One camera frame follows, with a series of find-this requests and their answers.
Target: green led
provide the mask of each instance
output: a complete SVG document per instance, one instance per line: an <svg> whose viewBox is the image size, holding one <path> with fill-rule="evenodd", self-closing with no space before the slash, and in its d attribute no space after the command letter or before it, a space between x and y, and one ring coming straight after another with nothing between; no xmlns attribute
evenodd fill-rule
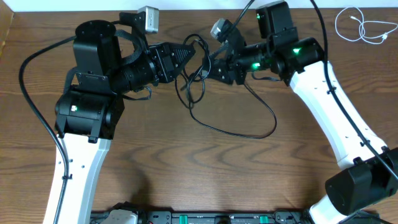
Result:
<svg viewBox="0 0 398 224"><path fill-rule="evenodd" d="M301 47L296 48L296 49L293 49L293 52L294 52L295 54L299 54L300 50L301 50Z"/></svg>
<svg viewBox="0 0 398 224"><path fill-rule="evenodd" d="M251 65L254 70L257 70L261 65L260 63L254 63Z"/></svg>

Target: wooden table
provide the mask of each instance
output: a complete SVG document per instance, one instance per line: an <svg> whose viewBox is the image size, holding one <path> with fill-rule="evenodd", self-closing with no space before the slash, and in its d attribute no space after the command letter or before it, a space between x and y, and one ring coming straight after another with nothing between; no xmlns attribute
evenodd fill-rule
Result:
<svg viewBox="0 0 398 224"><path fill-rule="evenodd" d="M398 33L389 35L382 45L347 42L334 30L339 11L322 10L336 76L368 125L396 147ZM219 45L210 37L212 25L220 17L235 20L239 13L161 11L160 31L148 36L148 41L180 43L197 33L214 50ZM364 13L370 20L398 21L398 9L365 9ZM293 9L292 17L301 38L314 37L323 45L313 9ZM54 142L19 89L19 67L30 54L73 35L79 24L93 19L114 21L118 12L16 14L0 60L0 223L42 222L55 164ZM248 44L261 41L254 11L238 27ZM346 35L358 35L358 24L350 19L343 19L340 27ZM370 29L384 31L383 27ZM128 42L121 42L121 47L124 55L132 52ZM197 52L187 67L190 71L201 62L203 54ZM69 43L27 67L27 89L50 124L55 123L54 106L66 72L74 66ZM283 83L251 78L248 82L279 120L276 132L260 141L200 126L179 102L173 84L152 88L150 101L125 102L99 175L93 209L130 201L174 210L265 211L308 208L318 202L325 194L325 181L339 172L325 135L300 98ZM242 133L261 134L273 125L269 112L243 86L212 80L206 82L205 99L194 113L205 123ZM398 222L397 208L397 197L371 207L390 222Z"/></svg>

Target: white cable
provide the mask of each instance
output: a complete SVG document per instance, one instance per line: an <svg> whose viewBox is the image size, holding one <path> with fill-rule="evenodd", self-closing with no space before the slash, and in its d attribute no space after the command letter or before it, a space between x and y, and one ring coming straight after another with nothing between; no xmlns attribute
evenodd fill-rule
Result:
<svg viewBox="0 0 398 224"><path fill-rule="evenodd" d="M344 37L344 36L342 36L342 35L338 32L338 29L337 29L337 19L338 19L338 17L340 16L340 14L341 14L342 12L344 12L345 10L350 9L350 8L355 8L356 10L358 10L358 11L361 13L361 16L362 16L362 20L359 20L359 19L355 18L354 16L350 16L351 19L353 19L353 20L359 22L359 27L358 27L359 38L358 38L358 39L349 39L349 38L347 38L347 37ZM381 34L381 35L377 35L377 36L374 36L374 37L366 37L366 36L365 36L366 30L365 30L365 27L364 27L365 23L390 24L390 25L395 25L396 27L393 28L392 30L390 30L389 32L385 32L385 33L383 33L383 34ZM348 40L348 41L350 41L350 42L356 42L356 41L359 41L359 40L362 39L363 41L365 41L365 42L367 42L367 43L369 43L369 44L382 44L382 43L387 39L388 34L390 34L391 32L394 32L396 29L398 29L398 24L396 24L395 22L365 21L365 20L364 20L363 13L362 13L362 11L361 11L359 8L357 8L357 7L355 7L355 6L349 6L349 7L346 7L345 9L341 10L341 12L339 12L339 14L337 14L336 20L335 20L335 29L336 29L336 33L337 33L341 38L343 38L343 39L345 39L345 40ZM380 42L372 42L372 41L370 41L370 40L372 40L372 39L378 39L378 38L381 39Z"/></svg>

